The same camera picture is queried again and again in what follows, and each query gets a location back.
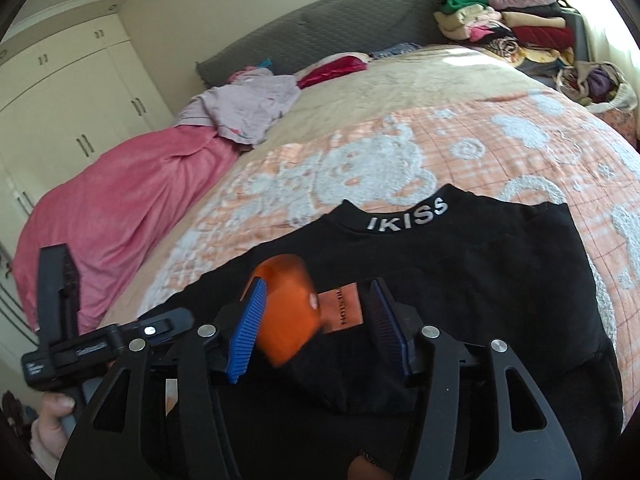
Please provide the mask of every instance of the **blue ribbed rubber pad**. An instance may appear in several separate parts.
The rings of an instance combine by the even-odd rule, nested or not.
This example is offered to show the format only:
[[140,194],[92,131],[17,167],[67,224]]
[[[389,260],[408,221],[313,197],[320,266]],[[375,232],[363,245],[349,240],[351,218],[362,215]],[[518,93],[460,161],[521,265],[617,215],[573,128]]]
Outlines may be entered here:
[[378,351],[404,380],[410,375],[407,341],[377,280],[371,283],[371,315],[376,324]]
[[226,366],[226,376],[232,384],[236,384],[240,376],[246,372],[266,305],[267,284],[263,279],[258,278],[255,287],[250,291],[250,296],[246,300],[246,308],[238,322],[236,331],[229,341],[229,360]]

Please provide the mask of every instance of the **folded dark red garment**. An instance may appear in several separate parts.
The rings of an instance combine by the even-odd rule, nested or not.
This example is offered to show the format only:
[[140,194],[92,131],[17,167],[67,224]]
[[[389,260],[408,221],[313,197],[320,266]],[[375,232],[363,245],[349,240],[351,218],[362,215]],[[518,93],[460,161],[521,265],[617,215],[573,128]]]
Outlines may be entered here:
[[335,79],[352,72],[359,72],[360,70],[366,69],[367,64],[355,56],[341,57],[331,63],[316,68],[313,72],[304,76],[298,81],[298,86],[300,88],[307,88],[323,81],[329,81],[329,79]]
[[554,48],[560,52],[575,46],[574,31],[570,27],[514,27],[513,32],[521,44]]

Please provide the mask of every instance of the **beige bed sheet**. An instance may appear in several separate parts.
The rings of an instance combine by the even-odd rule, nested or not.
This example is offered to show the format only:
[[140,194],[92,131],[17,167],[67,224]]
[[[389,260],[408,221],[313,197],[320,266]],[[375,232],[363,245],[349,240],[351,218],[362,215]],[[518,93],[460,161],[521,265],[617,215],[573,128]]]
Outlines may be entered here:
[[248,163],[263,160],[275,148],[289,143],[304,144],[397,110],[543,88],[539,82],[485,54],[458,46],[434,46],[373,61],[364,72],[305,89],[291,111],[268,131],[266,141],[243,155],[228,176],[193,206],[158,244],[100,326],[136,319],[147,289],[174,245],[196,221],[203,205]]

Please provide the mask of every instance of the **silver screw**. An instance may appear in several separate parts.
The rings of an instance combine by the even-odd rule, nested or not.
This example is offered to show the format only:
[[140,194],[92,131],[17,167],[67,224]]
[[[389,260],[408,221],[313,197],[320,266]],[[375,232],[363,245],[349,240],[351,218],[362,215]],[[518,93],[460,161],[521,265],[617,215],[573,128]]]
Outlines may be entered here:
[[505,343],[501,339],[494,339],[491,341],[491,348],[493,348],[496,352],[500,352],[501,354],[507,351],[507,343]]
[[134,339],[129,343],[129,350],[132,352],[140,352],[146,346],[144,339]]
[[203,325],[198,329],[198,335],[200,337],[211,337],[216,333],[216,327],[213,325]]
[[431,325],[423,326],[420,332],[429,339],[436,339],[440,335],[440,330]]

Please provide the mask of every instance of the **mattress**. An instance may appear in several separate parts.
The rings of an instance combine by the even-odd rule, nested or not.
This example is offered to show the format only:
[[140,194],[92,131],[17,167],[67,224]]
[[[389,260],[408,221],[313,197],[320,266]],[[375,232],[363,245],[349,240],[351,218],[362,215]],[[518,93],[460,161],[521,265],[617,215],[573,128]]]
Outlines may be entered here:
[[379,60],[305,89],[267,141],[156,247],[102,324],[135,319],[345,198],[393,212],[446,183],[506,201],[568,203],[630,415],[640,398],[640,156],[581,106],[462,47]]

